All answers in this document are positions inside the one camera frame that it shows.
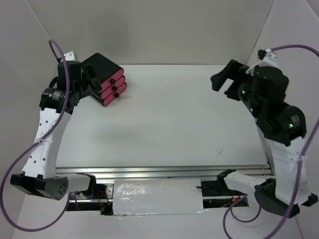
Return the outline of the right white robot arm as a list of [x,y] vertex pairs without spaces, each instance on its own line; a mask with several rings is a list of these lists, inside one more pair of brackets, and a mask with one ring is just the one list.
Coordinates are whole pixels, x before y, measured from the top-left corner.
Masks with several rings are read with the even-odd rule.
[[289,79],[274,66],[256,66],[246,73],[248,66],[231,60],[226,67],[210,79],[212,89],[219,91],[227,79],[233,80],[225,95],[241,101],[255,119],[257,128],[262,132],[270,148],[275,169],[275,178],[257,179],[226,170],[217,177],[217,190],[228,195],[236,190],[253,195],[265,211],[283,216],[296,190],[291,212],[292,218],[300,212],[300,205],[310,207],[318,202],[317,195],[307,186],[305,167],[302,167],[298,187],[295,187],[298,156],[305,144],[306,119],[297,107],[285,100]]

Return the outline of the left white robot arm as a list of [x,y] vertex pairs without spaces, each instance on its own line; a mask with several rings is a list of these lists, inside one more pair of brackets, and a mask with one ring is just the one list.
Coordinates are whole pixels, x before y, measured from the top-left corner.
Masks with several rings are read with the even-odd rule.
[[35,147],[20,174],[13,174],[11,185],[29,195],[61,200],[65,194],[80,192],[85,198],[97,195],[94,176],[73,173],[56,175],[56,160],[64,131],[74,108],[101,85],[89,64],[67,61],[58,64],[58,76],[41,94],[40,120]]

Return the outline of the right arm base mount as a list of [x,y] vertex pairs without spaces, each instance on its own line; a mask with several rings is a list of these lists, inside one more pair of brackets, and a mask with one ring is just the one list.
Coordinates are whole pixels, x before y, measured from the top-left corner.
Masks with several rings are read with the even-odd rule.
[[197,186],[201,190],[204,209],[228,208],[244,194],[228,189],[225,184],[216,181],[201,181]]

